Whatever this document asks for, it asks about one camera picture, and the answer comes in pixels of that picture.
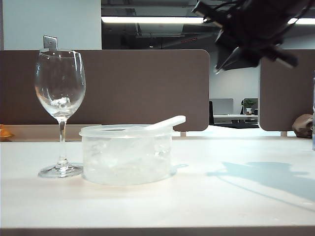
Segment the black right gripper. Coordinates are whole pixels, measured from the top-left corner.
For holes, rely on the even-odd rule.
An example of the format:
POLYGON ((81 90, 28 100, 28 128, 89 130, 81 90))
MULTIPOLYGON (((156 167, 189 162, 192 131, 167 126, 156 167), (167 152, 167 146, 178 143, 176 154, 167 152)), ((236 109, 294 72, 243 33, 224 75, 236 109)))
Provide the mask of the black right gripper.
POLYGON ((297 66, 297 57, 279 47, 287 22, 298 13, 296 0, 244 0, 228 11, 199 1, 192 12, 220 27, 216 73, 257 67, 261 58, 297 66))

